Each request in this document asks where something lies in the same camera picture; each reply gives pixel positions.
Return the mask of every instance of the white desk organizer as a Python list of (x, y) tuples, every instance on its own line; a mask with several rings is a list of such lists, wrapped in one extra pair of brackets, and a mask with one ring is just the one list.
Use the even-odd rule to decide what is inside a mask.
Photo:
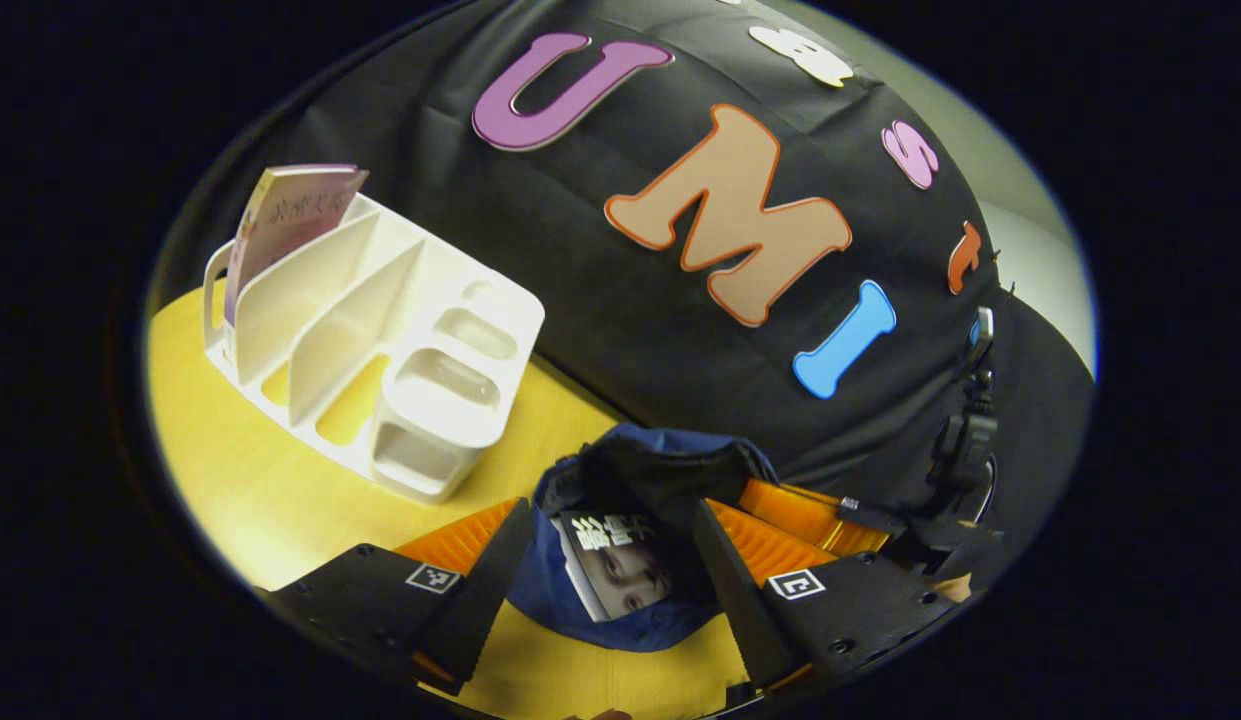
[[(536, 295), (379, 202), (357, 195), (341, 223), (240, 293), (236, 323), (212, 325), (212, 288), (232, 241), (204, 276), (204, 346), (262, 413), (315, 451), (418, 502), (443, 502), (504, 433), (544, 323)], [(316, 430), (379, 354), (388, 367), (352, 443)], [(263, 384), (290, 364), (285, 406)]]

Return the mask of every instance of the book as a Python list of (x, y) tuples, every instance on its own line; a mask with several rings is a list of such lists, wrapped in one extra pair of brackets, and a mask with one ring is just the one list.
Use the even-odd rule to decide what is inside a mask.
[(356, 165), (266, 168), (242, 210), (223, 279), (223, 322), (230, 325), (242, 288), (278, 259), (331, 231), (367, 181)]
[(552, 524), (566, 574), (594, 623), (624, 618), (669, 597), (670, 574), (648, 515), (561, 511)]

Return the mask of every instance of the letter m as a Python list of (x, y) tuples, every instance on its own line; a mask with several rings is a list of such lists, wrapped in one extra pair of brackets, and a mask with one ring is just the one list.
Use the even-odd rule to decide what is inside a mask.
[(634, 196), (607, 200), (607, 220), (634, 242), (665, 250), (674, 220), (699, 197), (681, 266), (700, 271), (748, 252), (733, 268), (709, 277), (709, 292), (745, 325), (766, 323), (771, 304), (818, 259), (853, 242), (838, 206), (808, 197), (763, 209), (781, 143), (735, 106), (714, 106), (714, 128), (699, 145)]

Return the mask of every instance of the yellow table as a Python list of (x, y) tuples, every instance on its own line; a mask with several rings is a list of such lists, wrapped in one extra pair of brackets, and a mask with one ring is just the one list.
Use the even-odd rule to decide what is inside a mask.
[[(218, 317), (223, 282), (216, 287)], [(297, 441), (264, 417), (204, 355), (204, 290), (164, 307), (149, 334), (158, 438), (191, 515), (247, 583), (279, 588), (356, 542), (397, 547), (509, 497), (620, 420), (546, 362), (522, 377), (500, 443), (442, 503), (396, 497)], [(360, 425), (367, 413), (344, 418)], [(500, 718), (592, 718), (619, 708), (635, 720), (696, 718), (747, 679), (717, 616), (670, 650), (603, 650), (550, 632), (508, 602), (459, 701)]]

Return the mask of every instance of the foam letter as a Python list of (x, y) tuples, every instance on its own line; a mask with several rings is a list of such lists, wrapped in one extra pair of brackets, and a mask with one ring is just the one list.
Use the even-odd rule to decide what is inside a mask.
[(709, 292), (745, 325), (766, 323), (772, 302), (827, 252), (846, 250), (853, 230), (838, 206), (808, 197), (763, 209), (781, 143), (735, 106), (714, 106), (714, 130), (635, 196), (607, 200), (607, 220), (649, 250), (674, 243), (674, 220), (704, 196), (683, 247), (683, 268), (707, 268), (748, 252), (742, 263), (717, 269)]
[(822, 83), (841, 87), (843, 81), (854, 77), (853, 68), (838, 55), (815, 45), (788, 29), (751, 27), (750, 37), (793, 60), (799, 68)]
[(882, 146), (912, 184), (922, 190), (931, 187), (931, 173), (939, 170), (939, 159), (923, 140), (922, 133), (903, 120), (895, 120), (882, 132)]
[(962, 223), (962, 240), (949, 253), (949, 292), (954, 295), (962, 292), (962, 274), (967, 268), (972, 272), (980, 268), (980, 233), (973, 223)]
[(853, 314), (820, 343), (817, 350), (799, 353), (793, 359), (793, 374), (812, 395), (829, 400), (838, 391), (838, 379), (884, 333), (895, 329), (895, 307), (872, 281), (861, 283), (861, 297)]
[(562, 55), (575, 53), (589, 42), (588, 36), (571, 32), (536, 37), (527, 53), (509, 65), (509, 70), (473, 106), (474, 132), (501, 150), (534, 150), (562, 137), (598, 101), (639, 68), (658, 68), (674, 61), (674, 53), (653, 45), (608, 42), (602, 46), (602, 61), (562, 92), (549, 108), (532, 115), (519, 114), (514, 109), (514, 101), (524, 87)]

